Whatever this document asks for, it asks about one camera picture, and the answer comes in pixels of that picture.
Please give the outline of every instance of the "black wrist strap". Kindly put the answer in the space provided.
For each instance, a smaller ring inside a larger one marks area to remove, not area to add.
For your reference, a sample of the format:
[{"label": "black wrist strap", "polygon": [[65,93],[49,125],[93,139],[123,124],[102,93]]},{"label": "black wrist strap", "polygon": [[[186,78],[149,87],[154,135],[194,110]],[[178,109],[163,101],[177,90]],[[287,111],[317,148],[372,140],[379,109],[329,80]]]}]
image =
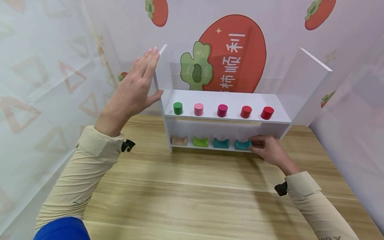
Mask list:
[{"label": "black wrist strap", "polygon": [[287,189],[288,189],[287,182],[284,182],[283,184],[278,184],[275,186],[275,190],[279,194],[279,196],[287,195]]},{"label": "black wrist strap", "polygon": [[125,152],[125,151],[130,152],[135,145],[136,145],[136,143],[127,139],[127,140],[125,140],[125,142],[122,143],[121,151],[122,152]]}]

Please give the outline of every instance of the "toy set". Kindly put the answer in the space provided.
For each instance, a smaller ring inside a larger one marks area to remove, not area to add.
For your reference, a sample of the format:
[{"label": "toy set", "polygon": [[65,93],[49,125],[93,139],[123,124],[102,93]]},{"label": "toy set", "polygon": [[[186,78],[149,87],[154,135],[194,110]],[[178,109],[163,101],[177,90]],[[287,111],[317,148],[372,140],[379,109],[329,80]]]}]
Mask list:
[{"label": "toy set", "polygon": [[292,125],[307,122],[310,113],[306,113],[305,106],[332,73],[300,48],[275,94],[207,91],[204,86],[200,90],[181,90],[172,83],[169,52],[167,45],[159,51],[154,81],[156,89],[164,91],[160,109],[171,152],[174,147],[248,151],[252,145],[248,138],[253,135],[281,139]]}]

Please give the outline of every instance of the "green block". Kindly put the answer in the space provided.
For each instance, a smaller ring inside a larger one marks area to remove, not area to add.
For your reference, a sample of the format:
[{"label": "green block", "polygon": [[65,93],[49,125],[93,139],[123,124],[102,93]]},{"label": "green block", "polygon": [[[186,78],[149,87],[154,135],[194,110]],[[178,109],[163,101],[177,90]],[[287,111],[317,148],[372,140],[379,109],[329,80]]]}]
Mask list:
[{"label": "green block", "polygon": [[193,138],[193,146],[195,147],[208,147],[208,138],[199,139],[197,137]]},{"label": "green block", "polygon": [[214,148],[224,148],[229,149],[229,139],[224,141],[219,141],[217,138],[214,138]]},{"label": "green block", "polygon": [[183,104],[181,104],[180,102],[174,103],[173,111],[176,115],[181,115],[183,113]]}]

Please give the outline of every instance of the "teal block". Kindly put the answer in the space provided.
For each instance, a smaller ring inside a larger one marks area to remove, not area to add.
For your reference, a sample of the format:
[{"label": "teal block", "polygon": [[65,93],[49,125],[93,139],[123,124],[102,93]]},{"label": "teal block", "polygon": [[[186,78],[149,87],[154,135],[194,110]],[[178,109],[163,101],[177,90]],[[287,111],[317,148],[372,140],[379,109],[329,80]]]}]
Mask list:
[{"label": "teal block", "polygon": [[252,146],[252,142],[250,140],[246,142],[240,142],[239,140],[235,141],[235,149],[248,151],[248,148]]},{"label": "teal block", "polygon": [[219,141],[217,138],[214,138],[214,148],[224,148],[229,149],[229,139],[224,141]]}]

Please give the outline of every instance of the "right hand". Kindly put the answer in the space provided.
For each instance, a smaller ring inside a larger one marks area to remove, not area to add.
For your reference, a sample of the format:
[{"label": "right hand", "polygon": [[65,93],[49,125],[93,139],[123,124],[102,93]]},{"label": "right hand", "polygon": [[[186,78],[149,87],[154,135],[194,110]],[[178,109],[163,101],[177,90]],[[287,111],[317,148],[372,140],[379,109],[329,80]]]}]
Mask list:
[{"label": "right hand", "polygon": [[279,139],[272,136],[256,135],[249,138],[252,147],[248,149],[262,157],[267,163],[279,167],[286,176],[300,172],[284,150]]}]

